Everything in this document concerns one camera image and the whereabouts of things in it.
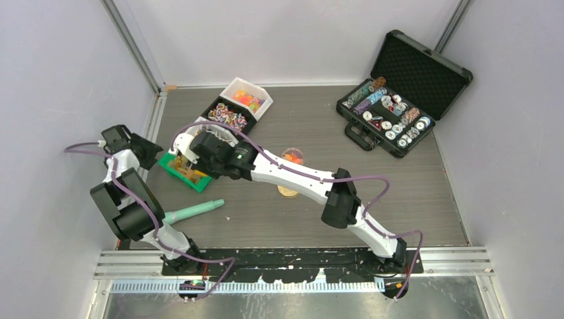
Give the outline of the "green bin with candies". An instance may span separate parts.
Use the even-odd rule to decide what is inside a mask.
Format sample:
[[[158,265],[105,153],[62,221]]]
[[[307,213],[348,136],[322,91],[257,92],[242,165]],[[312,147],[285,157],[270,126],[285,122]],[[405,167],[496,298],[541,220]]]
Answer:
[[[203,192],[208,183],[212,180],[210,176],[191,169],[188,160],[184,156],[175,156],[170,153],[165,153],[159,159],[158,164],[164,168],[169,175],[177,177],[198,193]]]

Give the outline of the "clear plastic jar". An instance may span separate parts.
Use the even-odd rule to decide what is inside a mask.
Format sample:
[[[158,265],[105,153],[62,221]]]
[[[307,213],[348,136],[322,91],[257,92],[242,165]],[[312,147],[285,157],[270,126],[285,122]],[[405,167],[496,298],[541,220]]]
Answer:
[[[303,165],[304,163],[304,155],[302,153],[301,150],[297,149],[297,148],[288,148],[286,149],[281,156],[284,160],[287,160],[289,162],[298,164],[298,165]]]

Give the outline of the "gold jar lid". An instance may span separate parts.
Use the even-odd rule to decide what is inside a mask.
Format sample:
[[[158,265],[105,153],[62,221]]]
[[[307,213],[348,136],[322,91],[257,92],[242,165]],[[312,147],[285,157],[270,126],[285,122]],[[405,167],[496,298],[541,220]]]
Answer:
[[[280,195],[282,195],[285,198],[294,198],[299,194],[297,191],[294,191],[292,189],[280,185],[277,186],[277,190],[280,193]]]

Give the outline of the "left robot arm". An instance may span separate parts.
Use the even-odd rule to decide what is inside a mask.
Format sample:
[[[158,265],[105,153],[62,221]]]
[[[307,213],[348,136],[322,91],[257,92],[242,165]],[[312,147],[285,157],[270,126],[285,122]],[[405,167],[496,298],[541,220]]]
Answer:
[[[149,170],[163,149],[132,133],[124,124],[101,133],[108,172],[90,196],[120,240],[148,243],[161,251],[161,259],[172,270],[198,274],[204,258],[194,241],[165,223],[165,213],[140,177],[140,168]]]

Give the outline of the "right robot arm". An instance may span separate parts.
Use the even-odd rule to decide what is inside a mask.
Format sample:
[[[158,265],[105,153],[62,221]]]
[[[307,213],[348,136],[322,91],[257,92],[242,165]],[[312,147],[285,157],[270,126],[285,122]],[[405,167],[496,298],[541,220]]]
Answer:
[[[277,157],[249,138],[231,145],[214,133],[180,134],[175,150],[194,167],[217,179],[264,182],[286,187],[323,205],[321,220],[330,227],[347,229],[362,239],[387,272],[398,272],[406,264],[406,242],[385,229],[361,203],[355,179],[340,168],[336,172],[311,169]]]

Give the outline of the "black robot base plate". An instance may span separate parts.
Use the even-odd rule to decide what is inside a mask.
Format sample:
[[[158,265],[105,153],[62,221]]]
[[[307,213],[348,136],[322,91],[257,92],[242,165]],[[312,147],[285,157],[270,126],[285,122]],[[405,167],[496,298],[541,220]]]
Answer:
[[[370,248],[206,249],[199,258],[183,265],[165,257],[164,276],[198,276],[210,281],[255,283],[264,280],[284,284],[310,283],[324,276],[327,283],[372,282],[376,277],[403,279],[407,271],[421,274],[422,260],[408,249],[400,266],[378,258]]]

